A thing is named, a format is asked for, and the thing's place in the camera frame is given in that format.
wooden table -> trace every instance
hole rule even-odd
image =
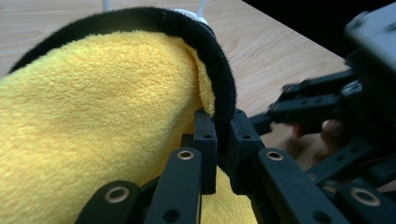
[[[176,7],[195,12],[198,4],[198,0],[113,0],[112,8]],[[0,77],[50,33],[101,10],[102,1],[2,0]],[[208,0],[203,16],[229,58],[237,106],[249,116],[266,111],[284,84],[347,68],[342,58],[240,0]],[[286,149],[304,169],[327,154],[316,134],[294,139],[284,125],[275,125],[262,140],[268,147]]]

